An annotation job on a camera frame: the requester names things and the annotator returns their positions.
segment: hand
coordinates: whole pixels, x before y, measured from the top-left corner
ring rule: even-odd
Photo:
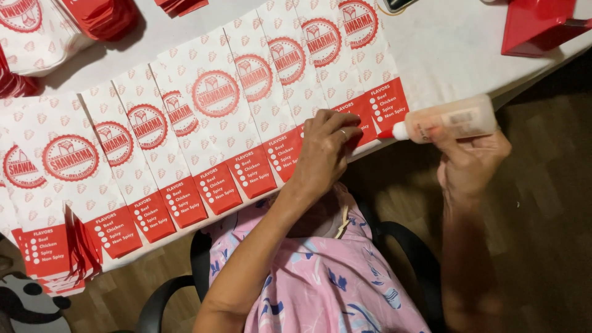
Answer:
[[[511,144],[497,130],[487,136],[455,140],[442,127],[430,138],[443,152],[437,177],[448,203],[472,204],[481,200],[485,186],[511,151]]]
[[[304,140],[292,178],[286,185],[313,203],[327,193],[348,167],[351,149],[346,143],[362,135],[352,113],[319,110],[304,122]]]

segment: wooden floor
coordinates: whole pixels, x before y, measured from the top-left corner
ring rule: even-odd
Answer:
[[[483,211],[508,332],[592,331],[590,59],[577,59],[497,114],[513,153],[492,180]],[[438,159],[431,145],[400,142],[352,163],[343,182],[382,220],[408,226],[439,255]],[[7,251],[3,243],[0,253]],[[133,329],[152,291],[190,274],[190,243],[188,236],[88,283],[65,312],[73,331]],[[416,297],[408,264],[391,247],[391,265]],[[163,332],[189,332],[198,308],[194,289],[177,292]]]

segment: smartphone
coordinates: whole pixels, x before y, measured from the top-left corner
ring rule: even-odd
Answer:
[[[384,0],[384,3],[387,5],[389,12],[396,13],[416,1],[417,0]]]

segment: red circular stamp logo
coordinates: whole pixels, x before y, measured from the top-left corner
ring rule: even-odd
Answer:
[[[279,37],[269,42],[269,48],[282,85],[300,79],[306,66],[306,56],[300,44],[291,38]]]
[[[341,35],[337,26],[324,18],[313,18],[302,25],[315,67],[334,61],[341,49]]]
[[[154,149],[166,138],[165,115],[150,104],[138,104],[127,113],[140,148],[145,151]]]
[[[191,90],[195,108],[210,117],[223,117],[239,105],[239,85],[228,73],[203,73]]]
[[[95,146],[78,135],[60,135],[43,149],[43,166],[64,181],[79,181],[92,175],[99,164]]]
[[[19,33],[32,33],[41,26],[38,0],[0,1],[0,23]]]
[[[247,101],[256,102],[265,97],[271,90],[273,80],[267,61],[258,55],[243,55],[236,57],[234,62],[239,70]]]
[[[193,132],[199,124],[195,114],[184,103],[183,96],[178,90],[169,91],[162,96],[168,109],[169,120],[178,137],[186,136]]]
[[[2,163],[8,181],[20,188],[36,188],[46,182],[43,174],[17,146],[8,150]]]
[[[359,49],[368,45],[378,31],[378,16],[370,5],[361,0],[345,0],[339,4],[348,35],[349,47]]]
[[[134,142],[125,127],[114,121],[104,121],[98,123],[95,128],[99,133],[103,151],[107,154],[109,165],[117,167],[130,158]]]

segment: woman's right hand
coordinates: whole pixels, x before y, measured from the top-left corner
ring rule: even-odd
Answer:
[[[511,152],[511,144],[500,130],[486,136],[454,139],[442,127],[430,138],[443,153],[437,178],[450,204],[478,203],[500,163]]]

